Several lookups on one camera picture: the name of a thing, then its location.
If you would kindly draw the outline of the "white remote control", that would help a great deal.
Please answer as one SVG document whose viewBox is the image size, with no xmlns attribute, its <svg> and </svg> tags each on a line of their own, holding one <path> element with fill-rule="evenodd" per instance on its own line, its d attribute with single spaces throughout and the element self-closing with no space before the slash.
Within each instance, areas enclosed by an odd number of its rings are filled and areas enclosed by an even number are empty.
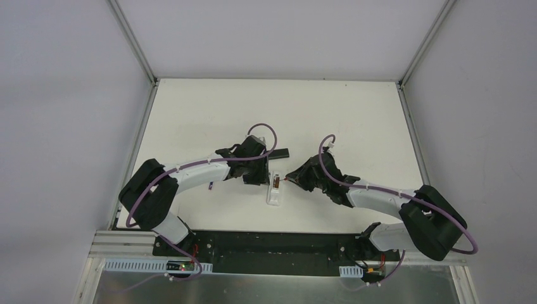
<svg viewBox="0 0 537 304">
<path fill-rule="evenodd" d="M 279 189 L 274 189 L 272 187 L 272 183 L 273 183 L 273 179 L 275 175 L 278 175 L 281 178 L 280 183 L 279 183 Z M 282 174 L 277 171 L 271 171 L 269 177 L 270 177 L 270 180 L 269 180 L 269 185 L 268 185 L 266 203 L 270 206 L 280 206 L 282 203 L 282 197 L 283 197 L 282 183 L 285 177 L 283 177 Z"/>
</svg>

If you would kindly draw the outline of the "black battery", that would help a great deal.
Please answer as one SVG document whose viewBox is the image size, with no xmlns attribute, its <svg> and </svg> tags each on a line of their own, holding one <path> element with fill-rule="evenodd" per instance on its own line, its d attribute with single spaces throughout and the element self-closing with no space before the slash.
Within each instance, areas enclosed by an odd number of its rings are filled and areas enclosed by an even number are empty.
<svg viewBox="0 0 537 304">
<path fill-rule="evenodd" d="M 279 183 L 280 183 L 280 177 L 278 175 L 275 175 L 274 176 L 274 179 L 273 179 L 273 183 L 272 183 L 272 187 L 274 189 L 279 189 Z"/>
</svg>

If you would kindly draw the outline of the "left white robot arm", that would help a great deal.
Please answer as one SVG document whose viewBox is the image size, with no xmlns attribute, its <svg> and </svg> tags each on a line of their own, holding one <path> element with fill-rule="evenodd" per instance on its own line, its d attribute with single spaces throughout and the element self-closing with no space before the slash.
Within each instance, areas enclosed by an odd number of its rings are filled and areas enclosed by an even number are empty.
<svg viewBox="0 0 537 304">
<path fill-rule="evenodd" d="M 248 184 L 265 184 L 269 178 L 266 152 L 266 144 L 249 135 L 241 144 L 218 149 L 193 166 L 166 167 L 154 158 L 146 160 L 118 195 L 129 213 L 127 226 L 153 231 L 169 240 L 176 255 L 188 255 L 193 248 L 192 231 L 170 211 L 174 198 L 194 187 L 239 177 Z"/>
</svg>

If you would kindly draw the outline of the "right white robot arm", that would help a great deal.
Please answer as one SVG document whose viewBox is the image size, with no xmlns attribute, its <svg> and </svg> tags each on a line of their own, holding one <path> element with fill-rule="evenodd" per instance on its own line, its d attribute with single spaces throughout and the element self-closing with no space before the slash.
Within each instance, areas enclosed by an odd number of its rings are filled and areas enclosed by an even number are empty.
<svg viewBox="0 0 537 304">
<path fill-rule="evenodd" d="M 305 191 L 320 189 L 330 200 L 349 208 L 373 210 L 399 221 L 374 222 L 358 237 L 360 253 L 373 260 L 384 251 L 417 250 L 442 261 L 468 233 L 467 223 L 439 191 L 423 185 L 417 190 L 371 184 L 342 174 L 334 157 L 323 152 L 286 175 L 286 180 Z"/>
</svg>

